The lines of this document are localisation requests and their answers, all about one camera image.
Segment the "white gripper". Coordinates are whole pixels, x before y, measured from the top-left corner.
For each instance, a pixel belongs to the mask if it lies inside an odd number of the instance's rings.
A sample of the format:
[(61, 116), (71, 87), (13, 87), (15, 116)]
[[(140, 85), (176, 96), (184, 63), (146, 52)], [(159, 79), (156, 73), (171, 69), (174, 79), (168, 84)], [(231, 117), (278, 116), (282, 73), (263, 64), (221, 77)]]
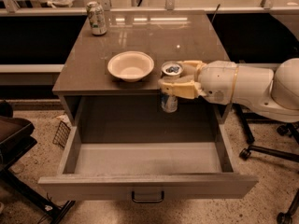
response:
[(168, 95), (184, 99), (195, 99), (203, 96), (212, 104), (228, 105), (231, 102), (238, 65), (233, 62), (216, 61), (205, 64), (202, 61), (179, 61), (183, 67), (183, 77), (198, 78), (188, 82), (158, 81), (160, 90)]

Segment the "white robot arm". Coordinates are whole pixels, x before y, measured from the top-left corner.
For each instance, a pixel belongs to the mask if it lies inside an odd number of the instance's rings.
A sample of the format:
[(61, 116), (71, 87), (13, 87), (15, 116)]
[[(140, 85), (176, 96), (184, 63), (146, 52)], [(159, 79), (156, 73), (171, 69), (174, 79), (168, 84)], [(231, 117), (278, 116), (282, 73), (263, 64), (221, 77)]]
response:
[(202, 96), (212, 104), (239, 104), (278, 121), (299, 120), (298, 61), (290, 59), (277, 68), (247, 63), (184, 61), (179, 75), (158, 81), (167, 95), (185, 99)]

